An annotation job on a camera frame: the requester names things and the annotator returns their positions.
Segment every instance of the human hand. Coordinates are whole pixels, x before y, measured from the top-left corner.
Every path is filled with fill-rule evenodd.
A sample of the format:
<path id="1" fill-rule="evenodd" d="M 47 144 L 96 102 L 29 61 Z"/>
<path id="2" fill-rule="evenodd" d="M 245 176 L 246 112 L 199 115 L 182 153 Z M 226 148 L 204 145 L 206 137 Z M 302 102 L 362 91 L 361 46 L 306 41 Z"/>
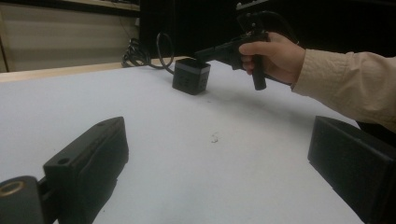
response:
<path id="1" fill-rule="evenodd" d="M 264 73 L 282 82 L 296 83 L 303 68 L 305 49 L 277 33 L 270 32 L 268 37 L 270 42 L 259 41 L 239 47 L 243 55 L 243 67 L 251 75 L 254 69 L 253 56 L 261 55 Z"/>

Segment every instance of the long sleeve shirt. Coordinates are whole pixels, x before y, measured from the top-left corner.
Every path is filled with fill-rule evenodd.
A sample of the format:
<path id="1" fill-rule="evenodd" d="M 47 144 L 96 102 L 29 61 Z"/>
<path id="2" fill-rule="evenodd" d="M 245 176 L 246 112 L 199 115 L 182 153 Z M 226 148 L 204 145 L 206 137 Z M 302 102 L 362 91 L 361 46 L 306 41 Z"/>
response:
<path id="1" fill-rule="evenodd" d="M 396 57 L 307 49 L 292 91 L 344 116 L 396 133 Z"/>

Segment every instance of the black pistol grip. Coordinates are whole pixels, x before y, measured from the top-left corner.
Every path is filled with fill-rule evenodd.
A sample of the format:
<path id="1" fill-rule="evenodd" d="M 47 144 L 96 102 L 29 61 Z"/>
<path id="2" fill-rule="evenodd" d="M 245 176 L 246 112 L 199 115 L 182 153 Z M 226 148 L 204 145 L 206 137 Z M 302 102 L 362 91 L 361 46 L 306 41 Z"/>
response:
<path id="1" fill-rule="evenodd" d="M 253 56 L 254 69 L 253 69 L 253 82 L 256 91 L 262 91 L 267 87 L 265 82 L 264 67 L 262 65 L 262 56 Z"/>

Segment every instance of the white table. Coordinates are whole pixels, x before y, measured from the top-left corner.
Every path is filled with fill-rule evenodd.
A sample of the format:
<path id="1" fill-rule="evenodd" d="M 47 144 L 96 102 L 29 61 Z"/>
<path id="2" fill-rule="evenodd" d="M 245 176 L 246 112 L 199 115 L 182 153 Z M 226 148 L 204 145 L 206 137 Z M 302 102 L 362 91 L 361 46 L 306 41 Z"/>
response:
<path id="1" fill-rule="evenodd" d="M 42 165 L 104 119 L 125 118 L 130 160 L 95 220 L 134 224 L 361 224 L 309 164 L 321 103 L 211 62 L 206 91 L 149 67 L 0 84 L 0 181 Z"/>

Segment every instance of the black gun-shaped tool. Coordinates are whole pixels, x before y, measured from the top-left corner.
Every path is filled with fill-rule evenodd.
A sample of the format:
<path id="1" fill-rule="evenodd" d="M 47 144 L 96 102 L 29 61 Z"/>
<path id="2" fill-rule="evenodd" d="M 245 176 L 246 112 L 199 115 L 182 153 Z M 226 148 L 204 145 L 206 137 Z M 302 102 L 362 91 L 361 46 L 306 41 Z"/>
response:
<path id="1" fill-rule="evenodd" d="M 91 224 L 128 161 L 122 117 L 92 126 L 44 164 L 46 176 L 0 183 L 0 223 Z"/>
<path id="2" fill-rule="evenodd" d="M 239 53 L 239 47 L 246 43 L 257 42 L 257 41 L 270 41 L 268 33 L 264 30 L 262 25 L 262 17 L 271 16 L 279 20 L 288 30 L 290 36 L 296 43 L 298 43 L 294 32 L 291 30 L 289 24 L 279 14 L 271 11 L 262 11 L 259 13 L 247 13 L 238 16 L 237 20 L 241 28 L 246 32 L 232 41 L 213 47 L 209 49 L 203 49 L 195 52 L 195 58 L 202 62 L 209 62 L 212 60 L 224 60 L 230 64 L 233 70 L 243 69 L 241 61 L 241 53 Z M 253 69 L 253 81 L 256 91 L 261 91 L 266 88 L 265 78 L 271 78 L 264 73 L 264 67 L 262 65 L 262 56 L 253 56 L 254 69 Z"/>

